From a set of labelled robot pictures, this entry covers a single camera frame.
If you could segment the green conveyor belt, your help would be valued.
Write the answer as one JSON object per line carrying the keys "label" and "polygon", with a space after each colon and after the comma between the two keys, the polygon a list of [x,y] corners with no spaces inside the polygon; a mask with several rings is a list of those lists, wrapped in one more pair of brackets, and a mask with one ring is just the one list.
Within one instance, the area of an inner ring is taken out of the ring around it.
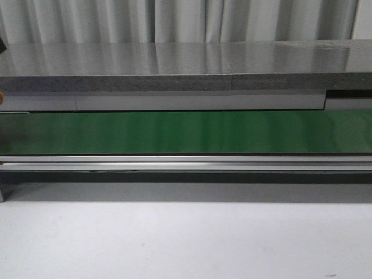
{"label": "green conveyor belt", "polygon": [[370,152],[370,110],[1,115],[3,155]]}

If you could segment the white curtain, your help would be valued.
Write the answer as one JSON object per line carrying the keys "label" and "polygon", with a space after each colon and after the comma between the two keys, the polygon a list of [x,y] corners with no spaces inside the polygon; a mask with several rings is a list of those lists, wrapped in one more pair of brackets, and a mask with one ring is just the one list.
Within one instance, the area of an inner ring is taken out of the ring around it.
{"label": "white curtain", "polygon": [[2,1],[17,43],[350,39],[357,1]]}

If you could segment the aluminium conveyor frame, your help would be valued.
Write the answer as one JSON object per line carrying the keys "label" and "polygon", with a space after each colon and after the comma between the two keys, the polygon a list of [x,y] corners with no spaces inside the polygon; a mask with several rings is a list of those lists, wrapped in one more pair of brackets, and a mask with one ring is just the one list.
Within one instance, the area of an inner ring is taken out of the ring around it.
{"label": "aluminium conveyor frame", "polygon": [[1,199],[369,203],[371,152],[1,154]]}

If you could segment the grey stone counter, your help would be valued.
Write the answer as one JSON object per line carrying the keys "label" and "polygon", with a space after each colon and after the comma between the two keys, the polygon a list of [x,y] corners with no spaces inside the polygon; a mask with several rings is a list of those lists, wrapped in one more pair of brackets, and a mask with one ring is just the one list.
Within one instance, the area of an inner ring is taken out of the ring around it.
{"label": "grey stone counter", "polygon": [[12,44],[1,112],[371,108],[371,41]]}

